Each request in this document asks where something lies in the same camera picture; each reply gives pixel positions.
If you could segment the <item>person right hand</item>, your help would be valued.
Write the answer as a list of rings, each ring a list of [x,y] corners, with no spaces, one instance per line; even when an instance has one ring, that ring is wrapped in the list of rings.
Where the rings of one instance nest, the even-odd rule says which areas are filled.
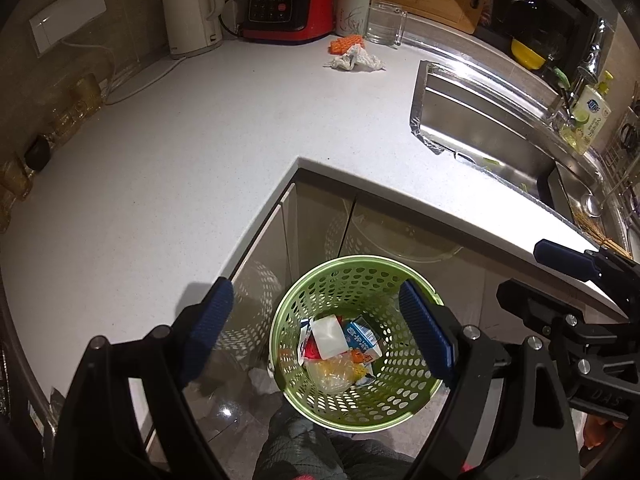
[[[611,422],[610,420],[597,415],[588,415],[585,422],[584,445],[588,450],[596,448],[608,440],[608,432],[612,427],[622,429],[622,422]]]

